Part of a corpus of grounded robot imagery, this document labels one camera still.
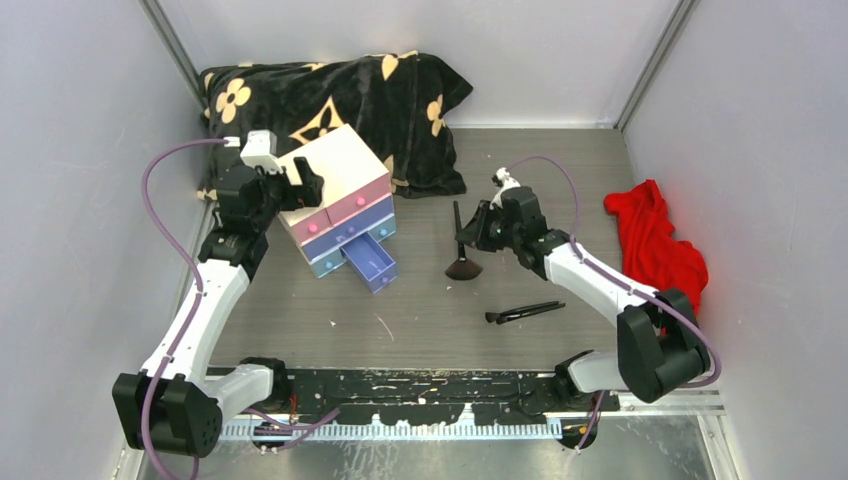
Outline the large powder brush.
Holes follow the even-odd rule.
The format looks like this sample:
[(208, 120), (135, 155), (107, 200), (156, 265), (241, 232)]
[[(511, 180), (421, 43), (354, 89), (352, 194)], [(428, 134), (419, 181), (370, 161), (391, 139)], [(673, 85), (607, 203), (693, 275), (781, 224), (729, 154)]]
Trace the large powder brush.
[[(453, 201), (453, 217), (454, 230), (455, 233), (458, 234), (462, 229), (462, 223), (459, 203), (456, 200)], [(444, 274), (455, 281), (470, 281), (477, 278), (483, 272), (483, 267), (467, 258), (464, 244), (459, 241), (456, 241), (456, 243), (457, 257), (453, 263), (445, 269)]]

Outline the white drawer organizer box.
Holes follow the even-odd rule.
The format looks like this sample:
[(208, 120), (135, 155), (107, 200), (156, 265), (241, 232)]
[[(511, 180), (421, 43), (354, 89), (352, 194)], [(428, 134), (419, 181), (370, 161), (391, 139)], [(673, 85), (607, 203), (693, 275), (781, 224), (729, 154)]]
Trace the white drawer organizer box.
[(324, 178), (323, 201), (320, 206), (306, 207), (296, 211), (284, 211), (279, 214), (281, 223), (297, 244), (303, 256), (300, 250), (302, 245), (293, 238), (284, 220), (286, 212), (295, 212), (296, 214), (303, 215), (318, 209), (325, 210), (327, 202), (332, 196), (331, 189), (337, 183), (356, 183), (358, 180), (367, 182), (383, 174), (390, 175), (390, 172), (364, 140), (348, 125), (337, 128), (319, 139), (299, 147), (280, 157), (279, 161), (287, 167), (292, 167), (294, 165), (294, 158), (299, 156), (305, 157), (312, 170)]

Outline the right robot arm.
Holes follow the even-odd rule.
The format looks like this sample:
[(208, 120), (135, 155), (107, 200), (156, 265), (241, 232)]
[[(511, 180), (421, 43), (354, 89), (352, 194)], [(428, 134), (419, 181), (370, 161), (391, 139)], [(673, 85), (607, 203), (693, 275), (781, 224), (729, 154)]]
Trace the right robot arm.
[(709, 385), (722, 371), (683, 291), (632, 280), (574, 236), (550, 228), (526, 186), (480, 202), (456, 240), (479, 251), (512, 251), (524, 268), (572, 292), (614, 326), (615, 350), (589, 350), (556, 366), (555, 396), (567, 410), (582, 409), (600, 391), (628, 391), (652, 403), (678, 388)]

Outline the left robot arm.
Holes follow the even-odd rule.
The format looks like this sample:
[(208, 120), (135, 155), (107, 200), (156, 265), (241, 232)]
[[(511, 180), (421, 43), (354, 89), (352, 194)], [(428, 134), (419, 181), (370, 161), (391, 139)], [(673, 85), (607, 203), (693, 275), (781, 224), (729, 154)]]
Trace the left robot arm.
[(206, 374), (268, 249), (267, 230), (281, 212), (319, 206), (323, 186), (302, 156), (290, 166), (236, 165), (216, 179), (216, 220), (191, 263), (192, 287), (154, 354), (112, 388), (130, 447), (203, 458), (231, 418), (251, 407), (277, 413), (289, 405), (293, 387), (281, 360), (248, 357), (217, 380)]

